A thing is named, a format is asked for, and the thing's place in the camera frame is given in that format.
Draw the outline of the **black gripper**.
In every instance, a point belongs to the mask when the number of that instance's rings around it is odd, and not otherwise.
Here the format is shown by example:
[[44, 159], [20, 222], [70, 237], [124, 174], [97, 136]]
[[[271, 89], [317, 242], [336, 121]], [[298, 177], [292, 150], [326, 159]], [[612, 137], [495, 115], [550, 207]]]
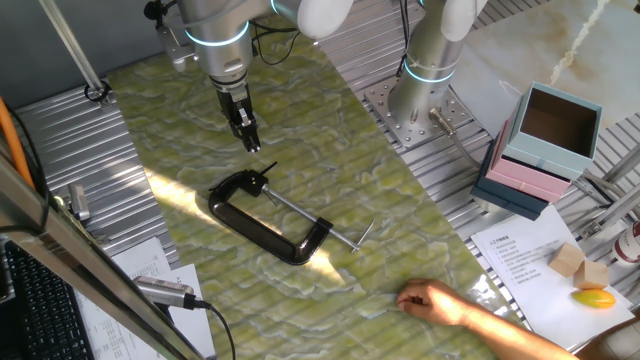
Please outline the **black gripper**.
[[242, 141], [248, 152], [258, 152], [261, 145], [248, 85], [218, 89], [217, 96], [233, 135]]

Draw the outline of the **person right hand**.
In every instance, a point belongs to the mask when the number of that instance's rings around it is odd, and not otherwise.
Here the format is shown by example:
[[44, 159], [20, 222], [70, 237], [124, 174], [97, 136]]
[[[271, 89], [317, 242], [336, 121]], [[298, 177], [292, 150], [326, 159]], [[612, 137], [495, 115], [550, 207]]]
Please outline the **person right hand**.
[[470, 310], [466, 299], [433, 279], [410, 279], [399, 292], [396, 304], [411, 316], [444, 326], [465, 326]]

